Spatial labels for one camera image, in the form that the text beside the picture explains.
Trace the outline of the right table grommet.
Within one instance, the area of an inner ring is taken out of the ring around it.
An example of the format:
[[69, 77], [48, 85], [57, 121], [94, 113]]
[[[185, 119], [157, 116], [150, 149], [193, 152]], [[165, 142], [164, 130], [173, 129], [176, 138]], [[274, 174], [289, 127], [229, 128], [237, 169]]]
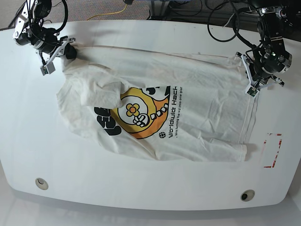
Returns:
[[254, 190], [246, 190], [241, 194], [240, 199], [243, 202], [248, 202], [248, 201], [252, 200], [254, 198], [254, 196], [255, 196]]

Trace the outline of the left table grommet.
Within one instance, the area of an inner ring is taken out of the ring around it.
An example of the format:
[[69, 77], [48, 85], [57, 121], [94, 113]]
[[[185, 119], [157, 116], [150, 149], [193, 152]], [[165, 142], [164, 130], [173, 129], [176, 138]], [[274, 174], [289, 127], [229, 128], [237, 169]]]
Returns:
[[41, 190], [48, 190], [48, 183], [42, 178], [35, 179], [35, 184]]

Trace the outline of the red tape rectangle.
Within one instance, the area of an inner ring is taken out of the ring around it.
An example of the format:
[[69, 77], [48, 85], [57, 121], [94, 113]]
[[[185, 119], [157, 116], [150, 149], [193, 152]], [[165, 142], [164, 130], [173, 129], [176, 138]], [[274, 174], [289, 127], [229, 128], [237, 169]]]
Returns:
[[266, 169], [274, 168], [280, 152], [283, 136], [281, 133], [268, 133], [263, 143], [262, 166]]

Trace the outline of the table grommet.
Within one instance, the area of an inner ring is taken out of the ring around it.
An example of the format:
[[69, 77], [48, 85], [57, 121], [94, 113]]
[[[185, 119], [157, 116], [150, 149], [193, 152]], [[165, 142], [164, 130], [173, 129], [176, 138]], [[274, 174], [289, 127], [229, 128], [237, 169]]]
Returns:
[[254, 190], [246, 190], [241, 194], [240, 199], [243, 202], [248, 202], [248, 201], [252, 200], [254, 198], [254, 196], [255, 196]]
[[48, 183], [42, 178], [35, 179], [35, 184], [41, 190], [48, 190]]

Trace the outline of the white t-shirt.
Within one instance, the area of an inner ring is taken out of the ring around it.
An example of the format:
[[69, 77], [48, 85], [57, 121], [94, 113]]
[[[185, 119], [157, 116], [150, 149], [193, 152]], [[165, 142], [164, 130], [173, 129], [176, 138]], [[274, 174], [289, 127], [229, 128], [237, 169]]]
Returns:
[[243, 162], [257, 101], [244, 57], [77, 47], [59, 112], [74, 134], [129, 157]]

